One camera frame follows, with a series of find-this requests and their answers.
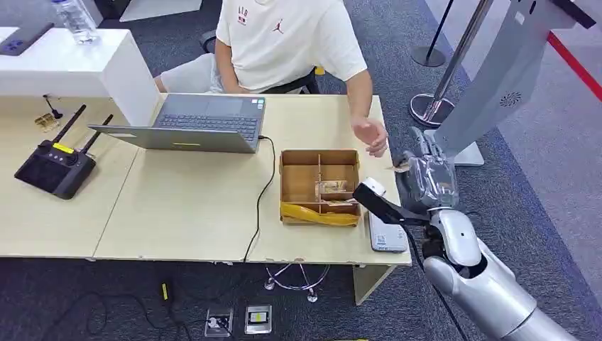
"cardboard box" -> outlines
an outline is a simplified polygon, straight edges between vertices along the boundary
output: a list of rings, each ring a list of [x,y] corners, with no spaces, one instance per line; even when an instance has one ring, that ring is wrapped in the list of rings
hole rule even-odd
[[[280,175],[282,203],[303,206],[320,214],[346,213],[358,219],[361,216],[357,202],[345,202],[353,198],[359,184],[357,151],[285,150],[280,155]],[[282,214],[280,220],[289,224],[308,223]]]

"gray shorts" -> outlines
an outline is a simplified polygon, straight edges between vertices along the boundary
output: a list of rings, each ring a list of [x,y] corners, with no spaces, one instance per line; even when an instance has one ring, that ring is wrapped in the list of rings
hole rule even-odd
[[[168,92],[193,94],[224,92],[213,53],[206,53],[195,60],[165,71],[160,77]]]

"yellow item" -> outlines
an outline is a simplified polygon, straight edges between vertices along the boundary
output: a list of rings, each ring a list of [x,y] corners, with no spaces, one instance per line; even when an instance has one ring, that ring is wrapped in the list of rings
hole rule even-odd
[[[64,151],[65,153],[73,154],[73,149],[71,149],[69,147],[65,147],[62,144],[53,144],[53,147],[55,147],[59,151]]]
[[[167,301],[168,300],[168,286],[166,286],[165,283],[162,283],[161,288],[163,289],[163,300]]]
[[[287,204],[284,202],[280,203],[280,214],[283,217],[291,217],[307,222],[318,222],[326,225],[336,226],[348,226],[357,224],[359,217],[355,215],[349,215],[346,213],[318,213],[309,208]]]

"laptop keyboard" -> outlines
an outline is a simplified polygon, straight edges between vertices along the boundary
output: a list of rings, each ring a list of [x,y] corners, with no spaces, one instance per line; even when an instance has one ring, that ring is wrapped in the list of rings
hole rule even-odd
[[[164,115],[159,124],[164,128],[237,131],[247,141],[253,141],[257,131],[257,119],[250,117]]]

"touchpad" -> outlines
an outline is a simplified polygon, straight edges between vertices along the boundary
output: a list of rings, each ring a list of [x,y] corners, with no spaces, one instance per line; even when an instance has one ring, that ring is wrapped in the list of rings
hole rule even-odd
[[[207,107],[207,113],[212,116],[235,116],[241,113],[242,99],[212,99]]]

